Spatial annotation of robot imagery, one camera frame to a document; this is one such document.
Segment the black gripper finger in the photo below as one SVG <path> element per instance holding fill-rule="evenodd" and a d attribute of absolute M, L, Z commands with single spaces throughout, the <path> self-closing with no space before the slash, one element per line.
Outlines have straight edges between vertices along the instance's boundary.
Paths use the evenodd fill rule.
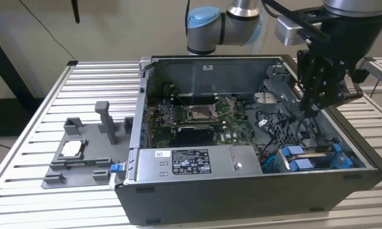
<path fill-rule="evenodd" d="M 314 56 L 310 50 L 298 51 L 298 81 L 304 94 L 300 108 L 305 117 L 316 117 L 321 109 L 322 81 L 325 77 L 325 61 Z"/>
<path fill-rule="evenodd" d="M 357 83 L 353 83 L 352 77 L 345 75 L 344 80 L 336 84 L 322 84 L 317 107 L 325 109 L 330 106 L 341 106 L 360 99 L 364 91 Z"/>

